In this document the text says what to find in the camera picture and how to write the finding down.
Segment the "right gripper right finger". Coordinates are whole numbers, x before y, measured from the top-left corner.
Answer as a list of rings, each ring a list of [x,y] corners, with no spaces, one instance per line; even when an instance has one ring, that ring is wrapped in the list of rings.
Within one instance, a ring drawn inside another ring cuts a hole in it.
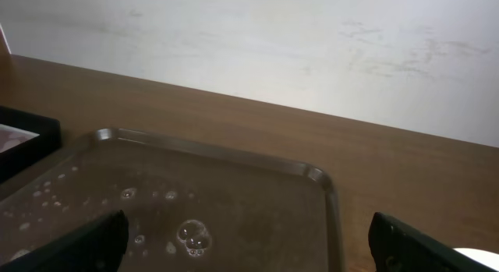
[[[368,242],[377,272],[494,272],[381,212],[373,215]]]

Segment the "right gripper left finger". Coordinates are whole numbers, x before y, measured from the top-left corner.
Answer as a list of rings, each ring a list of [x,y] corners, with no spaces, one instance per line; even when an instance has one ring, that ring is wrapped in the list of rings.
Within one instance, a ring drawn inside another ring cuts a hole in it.
[[[103,215],[1,266],[3,272],[116,272],[126,254],[129,221],[119,210]]]

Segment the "cream white plate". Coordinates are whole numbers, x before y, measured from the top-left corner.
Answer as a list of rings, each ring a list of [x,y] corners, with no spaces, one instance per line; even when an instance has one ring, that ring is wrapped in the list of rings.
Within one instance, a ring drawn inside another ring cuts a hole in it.
[[[468,258],[475,260],[495,271],[499,271],[499,254],[492,253],[482,249],[471,248],[455,248],[455,251],[461,253]]]

